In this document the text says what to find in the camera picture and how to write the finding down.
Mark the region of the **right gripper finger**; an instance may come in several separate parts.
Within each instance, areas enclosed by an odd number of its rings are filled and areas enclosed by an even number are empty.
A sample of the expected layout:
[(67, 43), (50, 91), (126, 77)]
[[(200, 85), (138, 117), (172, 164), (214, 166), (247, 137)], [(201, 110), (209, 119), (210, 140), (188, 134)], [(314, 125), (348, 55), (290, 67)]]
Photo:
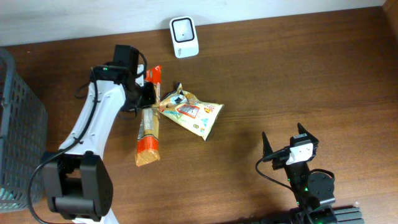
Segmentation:
[(312, 135), (309, 131), (307, 131), (301, 123), (297, 123), (298, 133), (299, 133), (299, 141), (309, 140), (314, 146), (317, 146), (319, 140)]
[(265, 132), (262, 132), (262, 142), (263, 142), (262, 161), (267, 162), (267, 161), (271, 160), (271, 155), (273, 154), (273, 150), (271, 148), (270, 142), (269, 142)]

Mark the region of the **yellow snack chip bag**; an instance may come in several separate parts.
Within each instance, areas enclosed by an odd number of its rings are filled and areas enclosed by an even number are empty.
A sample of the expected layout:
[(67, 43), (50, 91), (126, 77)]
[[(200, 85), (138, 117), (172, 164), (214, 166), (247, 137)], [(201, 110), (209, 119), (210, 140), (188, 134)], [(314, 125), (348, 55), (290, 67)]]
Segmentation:
[(168, 93), (159, 104), (159, 111), (183, 128), (208, 140), (224, 104), (200, 101), (193, 93), (185, 91), (181, 83)]

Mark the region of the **orange long pasta packet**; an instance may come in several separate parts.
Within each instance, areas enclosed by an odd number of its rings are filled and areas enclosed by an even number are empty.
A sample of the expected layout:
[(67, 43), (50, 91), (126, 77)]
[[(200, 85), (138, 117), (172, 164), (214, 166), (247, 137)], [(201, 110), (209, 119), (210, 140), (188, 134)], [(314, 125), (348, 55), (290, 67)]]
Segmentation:
[(159, 103), (162, 66), (150, 68), (145, 78), (154, 85), (155, 103), (142, 110), (142, 118), (137, 137), (136, 165), (143, 166), (160, 159), (159, 154)]

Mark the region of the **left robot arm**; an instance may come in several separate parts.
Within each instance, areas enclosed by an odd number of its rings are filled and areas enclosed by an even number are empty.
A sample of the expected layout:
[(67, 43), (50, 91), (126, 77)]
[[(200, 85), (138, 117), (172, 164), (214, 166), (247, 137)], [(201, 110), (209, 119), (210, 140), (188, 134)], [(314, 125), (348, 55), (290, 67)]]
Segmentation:
[(144, 59), (138, 49), (116, 45), (112, 61), (91, 67), (86, 101), (71, 133), (34, 171), (42, 175), (51, 212), (73, 223), (117, 223), (104, 148), (119, 112), (155, 104), (154, 86), (145, 80), (147, 64), (139, 64)]

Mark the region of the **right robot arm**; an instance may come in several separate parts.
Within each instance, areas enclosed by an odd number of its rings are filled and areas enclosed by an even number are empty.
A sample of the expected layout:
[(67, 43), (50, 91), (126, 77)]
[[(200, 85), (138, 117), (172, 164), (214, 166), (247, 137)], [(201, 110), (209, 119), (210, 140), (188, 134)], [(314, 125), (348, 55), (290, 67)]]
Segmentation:
[[(318, 149), (319, 140), (300, 123), (298, 135), (290, 138), (290, 144), (273, 151), (265, 133), (262, 133), (263, 156), (256, 162), (258, 174), (293, 192), (298, 210), (289, 217), (290, 223), (337, 223), (331, 205), (335, 202), (334, 173), (325, 169), (309, 169)], [(285, 170), (289, 185), (263, 174), (258, 165), (272, 162), (274, 170)]]

